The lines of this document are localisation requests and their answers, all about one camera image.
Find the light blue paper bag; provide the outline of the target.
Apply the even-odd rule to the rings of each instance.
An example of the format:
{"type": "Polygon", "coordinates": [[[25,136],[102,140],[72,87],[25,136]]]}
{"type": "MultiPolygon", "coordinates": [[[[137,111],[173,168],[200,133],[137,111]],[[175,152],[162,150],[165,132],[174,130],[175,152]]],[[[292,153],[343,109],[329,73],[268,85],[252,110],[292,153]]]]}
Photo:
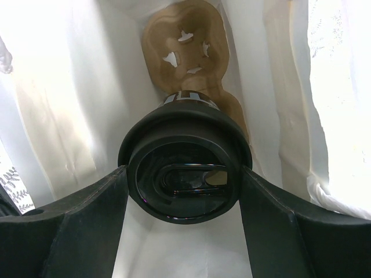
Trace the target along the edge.
{"type": "MultiPolygon", "coordinates": [[[[169,96],[150,78],[144,28],[178,2],[1,2],[1,142],[35,209],[120,167],[128,131],[169,96]]],[[[340,105],[356,93],[352,68],[325,64],[347,36],[346,1],[206,2],[224,23],[222,85],[242,106],[248,168],[370,221],[370,101],[340,105]]],[[[180,225],[146,213],[128,187],[112,277],[253,277],[240,196],[212,220],[180,225]]]]}

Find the black plastic cup lid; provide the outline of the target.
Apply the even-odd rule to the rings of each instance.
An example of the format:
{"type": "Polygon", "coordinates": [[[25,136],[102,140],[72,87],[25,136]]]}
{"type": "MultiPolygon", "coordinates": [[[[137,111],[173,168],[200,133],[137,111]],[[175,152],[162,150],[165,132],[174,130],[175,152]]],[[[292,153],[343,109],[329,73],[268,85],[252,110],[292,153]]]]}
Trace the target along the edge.
{"type": "Polygon", "coordinates": [[[252,153],[242,129],[223,112],[190,103],[161,106],[127,133],[117,163],[130,197],[173,224],[212,220],[237,202],[252,153]]]}

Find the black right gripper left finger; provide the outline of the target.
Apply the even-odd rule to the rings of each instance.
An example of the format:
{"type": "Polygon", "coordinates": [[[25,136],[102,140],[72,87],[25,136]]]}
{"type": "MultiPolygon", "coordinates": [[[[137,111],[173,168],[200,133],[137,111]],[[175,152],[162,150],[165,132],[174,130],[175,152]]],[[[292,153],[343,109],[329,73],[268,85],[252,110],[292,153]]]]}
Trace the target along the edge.
{"type": "Polygon", "coordinates": [[[1,217],[1,277],[112,277],[127,201],[120,166],[53,203],[1,217]]]}

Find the brown cardboard cup carrier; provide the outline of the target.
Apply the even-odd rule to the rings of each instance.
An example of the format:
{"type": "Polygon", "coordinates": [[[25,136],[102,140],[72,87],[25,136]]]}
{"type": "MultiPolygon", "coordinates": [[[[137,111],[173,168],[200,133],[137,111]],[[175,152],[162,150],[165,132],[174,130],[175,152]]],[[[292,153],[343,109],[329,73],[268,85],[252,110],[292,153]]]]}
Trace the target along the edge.
{"type": "Polygon", "coordinates": [[[154,14],[141,47],[150,78],[163,92],[193,90],[207,95],[245,135],[242,106],[223,89],[230,59],[224,23],[206,1],[181,1],[154,14]]]}

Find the dark takeout coffee cup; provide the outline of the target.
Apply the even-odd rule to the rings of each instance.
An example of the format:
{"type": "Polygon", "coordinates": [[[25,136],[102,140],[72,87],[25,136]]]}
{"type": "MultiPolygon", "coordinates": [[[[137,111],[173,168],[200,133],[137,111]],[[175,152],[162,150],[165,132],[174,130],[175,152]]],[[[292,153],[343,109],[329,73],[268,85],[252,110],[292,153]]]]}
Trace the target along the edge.
{"type": "Polygon", "coordinates": [[[166,104],[174,104],[174,103],[192,103],[192,104],[202,104],[208,107],[214,108],[219,110],[220,108],[216,105],[214,101],[206,94],[201,92],[197,92],[194,90],[182,90],[167,96],[158,107],[163,107],[166,104]]]}

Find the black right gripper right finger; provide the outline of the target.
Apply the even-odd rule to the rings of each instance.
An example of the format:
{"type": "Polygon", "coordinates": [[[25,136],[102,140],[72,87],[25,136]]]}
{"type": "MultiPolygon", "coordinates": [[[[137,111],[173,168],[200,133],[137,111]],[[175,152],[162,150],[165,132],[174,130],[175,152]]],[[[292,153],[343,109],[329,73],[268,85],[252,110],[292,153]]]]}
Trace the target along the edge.
{"type": "Polygon", "coordinates": [[[253,277],[370,277],[370,221],[297,197],[244,167],[239,199],[253,277]]]}

